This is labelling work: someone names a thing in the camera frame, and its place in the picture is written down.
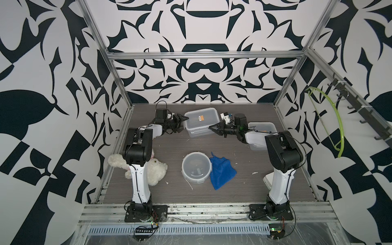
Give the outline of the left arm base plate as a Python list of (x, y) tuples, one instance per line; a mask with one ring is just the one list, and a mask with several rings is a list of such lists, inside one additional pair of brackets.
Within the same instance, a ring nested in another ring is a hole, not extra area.
[(168, 206), (154, 205), (150, 212), (147, 212), (139, 204), (132, 204), (127, 207), (125, 222), (126, 223), (143, 223), (143, 222), (159, 222), (167, 218)]

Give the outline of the blue microfiber cloth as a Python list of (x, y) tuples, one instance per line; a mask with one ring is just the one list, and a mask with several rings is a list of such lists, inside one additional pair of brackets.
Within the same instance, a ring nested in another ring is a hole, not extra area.
[(210, 158), (212, 170), (210, 179), (215, 190), (223, 187), (227, 182), (231, 181), (237, 174), (237, 171), (232, 167), (231, 161), (225, 157), (219, 158), (211, 153)]

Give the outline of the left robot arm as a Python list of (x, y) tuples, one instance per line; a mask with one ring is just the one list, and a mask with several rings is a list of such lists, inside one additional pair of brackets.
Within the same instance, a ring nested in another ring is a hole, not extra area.
[(146, 126), (129, 128), (121, 152), (131, 171), (133, 196), (131, 210), (151, 215), (152, 196), (148, 185), (147, 165), (153, 152), (153, 140), (163, 134), (180, 133), (189, 117), (168, 109), (157, 109), (155, 118)]

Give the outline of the tall rectangular clear lunch box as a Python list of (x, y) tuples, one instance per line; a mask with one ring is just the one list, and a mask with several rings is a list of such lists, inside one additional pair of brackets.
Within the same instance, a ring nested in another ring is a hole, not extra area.
[(184, 127), (191, 138), (213, 134), (210, 126), (220, 122), (218, 111), (215, 108), (204, 108), (185, 113), (188, 119), (184, 122)]

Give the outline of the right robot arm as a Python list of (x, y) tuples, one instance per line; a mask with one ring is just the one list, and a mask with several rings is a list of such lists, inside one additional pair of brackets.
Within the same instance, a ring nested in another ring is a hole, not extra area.
[(277, 131), (270, 122), (248, 122), (244, 114), (222, 113), (222, 120), (209, 129), (217, 135), (235, 135), (237, 139), (254, 149), (267, 150), (274, 171), (266, 204), (261, 206), (264, 216), (273, 219), (278, 214), (290, 213), (289, 192), (294, 174), (304, 163), (304, 155), (296, 139), (289, 131)]

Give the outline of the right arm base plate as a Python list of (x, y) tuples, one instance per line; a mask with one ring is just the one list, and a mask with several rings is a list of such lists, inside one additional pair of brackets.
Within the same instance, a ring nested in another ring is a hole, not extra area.
[(275, 205), (273, 202), (266, 204), (251, 204), (249, 205), (250, 212), (248, 218), (250, 220), (265, 220), (265, 221), (282, 221), (294, 220), (293, 212), (289, 203)]

